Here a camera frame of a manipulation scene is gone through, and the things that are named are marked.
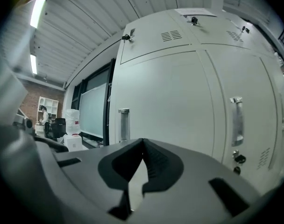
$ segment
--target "white ceiling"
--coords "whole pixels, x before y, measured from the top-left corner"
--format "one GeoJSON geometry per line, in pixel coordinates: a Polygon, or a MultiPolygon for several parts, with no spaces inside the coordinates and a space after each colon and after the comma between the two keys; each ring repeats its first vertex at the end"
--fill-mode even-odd
{"type": "Polygon", "coordinates": [[[30,17],[34,2],[16,9],[0,36],[0,52],[15,72],[62,86],[104,41],[143,16],[179,7],[222,9],[225,0],[47,0],[38,28],[30,17]]]}

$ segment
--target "ceiling light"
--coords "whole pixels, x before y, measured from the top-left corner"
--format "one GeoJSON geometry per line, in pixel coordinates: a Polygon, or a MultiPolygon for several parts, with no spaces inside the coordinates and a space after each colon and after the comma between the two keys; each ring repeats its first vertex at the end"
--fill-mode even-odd
{"type": "Polygon", "coordinates": [[[33,74],[37,74],[37,70],[36,70],[36,56],[30,55],[30,59],[31,59],[32,72],[33,72],[33,74]]]}
{"type": "Polygon", "coordinates": [[[35,28],[37,28],[40,13],[43,9],[44,2],[45,2],[45,0],[36,0],[35,1],[32,16],[31,16],[31,22],[30,22],[30,25],[35,27],[35,28]]]}

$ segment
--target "brown wall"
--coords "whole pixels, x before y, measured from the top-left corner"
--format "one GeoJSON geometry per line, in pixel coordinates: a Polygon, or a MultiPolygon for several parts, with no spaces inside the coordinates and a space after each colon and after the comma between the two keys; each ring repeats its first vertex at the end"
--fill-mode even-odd
{"type": "Polygon", "coordinates": [[[59,101],[57,118],[62,117],[62,105],[64,99],[64,92],[59,91],[41,84],[33,83],[26,80],[20,80],[26,90],[28,91],[20,109],[33,121],[33,124],[37,122],[37,107],[39,97],[45,97],[49,99],[55,99],[59,101]]]}

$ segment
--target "person's black hair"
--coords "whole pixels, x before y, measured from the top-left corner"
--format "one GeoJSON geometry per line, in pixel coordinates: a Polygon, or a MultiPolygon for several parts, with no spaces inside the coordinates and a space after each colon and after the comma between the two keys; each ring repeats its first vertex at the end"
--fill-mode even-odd
{"type": "Polygon", "coordinates": [[[42,109],[44,109],[45,111],[48,111],[47,108],[45,106],[43,106],[43,105],[40,106],[39,110],[42,110],[42,109]]]}

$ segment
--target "air vent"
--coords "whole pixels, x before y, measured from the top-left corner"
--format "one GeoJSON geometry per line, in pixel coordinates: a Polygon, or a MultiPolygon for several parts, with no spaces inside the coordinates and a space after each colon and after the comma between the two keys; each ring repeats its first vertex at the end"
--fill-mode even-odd
{"type": "Polygon", "coordinates": [[[269,157],[269,153],[270,153],[270,148],[267,148],[266,150],[262,152],[259,158],[257,169],[260,169],[262,166],[266,165],[268,157],[269,157]]]}
{"type": "Polygon", "coordinates": [[[227,33],[232,37],[233,40],[242,42],[243,40],[235,32],[227,31],[227,33]]]}
{"type": "Polygon", "coordinates": [[[162,36],[163,42],[182,38],[181,34],[177,30],[161,33],[161,36],[162,36]]]}

